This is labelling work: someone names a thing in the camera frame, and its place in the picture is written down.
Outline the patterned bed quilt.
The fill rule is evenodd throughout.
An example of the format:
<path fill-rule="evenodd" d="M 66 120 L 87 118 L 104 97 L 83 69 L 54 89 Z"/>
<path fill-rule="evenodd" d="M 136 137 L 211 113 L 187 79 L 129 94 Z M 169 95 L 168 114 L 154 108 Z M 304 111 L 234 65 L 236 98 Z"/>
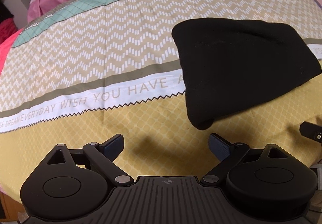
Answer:
<path fill-rule="evenodd" d="M 275 143 L 307 166 L 321 146 L 300 135 L 321 121 L 321 77 L 200 131 L 188 120 L 173 27 L 196 18 L 291 25 L 321 47 L 314 0 L 71 0 L 31 22 L 1 72 L 1 191 L 19 200 L 52 148 L 122 134 L 116 165 L 132 177 L 203 176 L 218 163 L 208 136 L 253 148 Z"/>

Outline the black pants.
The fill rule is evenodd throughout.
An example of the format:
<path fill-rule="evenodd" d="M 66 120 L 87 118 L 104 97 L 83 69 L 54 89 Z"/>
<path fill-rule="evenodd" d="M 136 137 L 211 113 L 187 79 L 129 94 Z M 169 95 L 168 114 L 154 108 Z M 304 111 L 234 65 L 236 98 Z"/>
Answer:
<path fill-rule="evenodd" d="M 186 87 L 187 116 L 199 129 L 282 96 L 321 74 L 290 25 L 201 18 L 174 26 Z"/>

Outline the red folded clothes pile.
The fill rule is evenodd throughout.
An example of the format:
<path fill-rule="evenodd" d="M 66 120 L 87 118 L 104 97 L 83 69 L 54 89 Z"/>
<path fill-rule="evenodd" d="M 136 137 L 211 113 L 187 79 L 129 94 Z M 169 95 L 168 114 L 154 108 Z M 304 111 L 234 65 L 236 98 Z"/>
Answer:
<path fill-rule="evenodd" d="M 18 31 L 13 18 L 5 19 L 0 24 L 0 44 Z"/>

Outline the dark hanging clothes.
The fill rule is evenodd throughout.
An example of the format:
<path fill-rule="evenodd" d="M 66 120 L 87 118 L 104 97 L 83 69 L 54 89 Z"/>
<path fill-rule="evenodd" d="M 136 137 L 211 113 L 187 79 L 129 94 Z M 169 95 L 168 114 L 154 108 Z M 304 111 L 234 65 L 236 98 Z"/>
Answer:
<path fill-rule="evenodd" d="M 0 0 L 0 23 L 3 21 L 14 18 L 14 16 L 11 14 L 11 12 L 8 10 L 8 8 L 4 5 L 3 0 Z"/>

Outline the pink bed sheet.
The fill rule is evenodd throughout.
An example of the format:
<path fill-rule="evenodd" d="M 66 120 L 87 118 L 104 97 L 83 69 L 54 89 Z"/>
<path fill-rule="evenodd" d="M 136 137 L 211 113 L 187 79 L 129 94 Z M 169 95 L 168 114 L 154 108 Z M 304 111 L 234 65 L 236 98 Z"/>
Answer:
<path fill-rule="evenodd" d="M 13 33 L 10 37 L 8 37 L 1 45 L 0 45 L 0 73 L 3 70 L 4 63 L 7 59 L 7 55 L 14 41 L 18 37 L 18 35 L 23 31 L 23 29 L 19 29 L 15 33 Z"/>

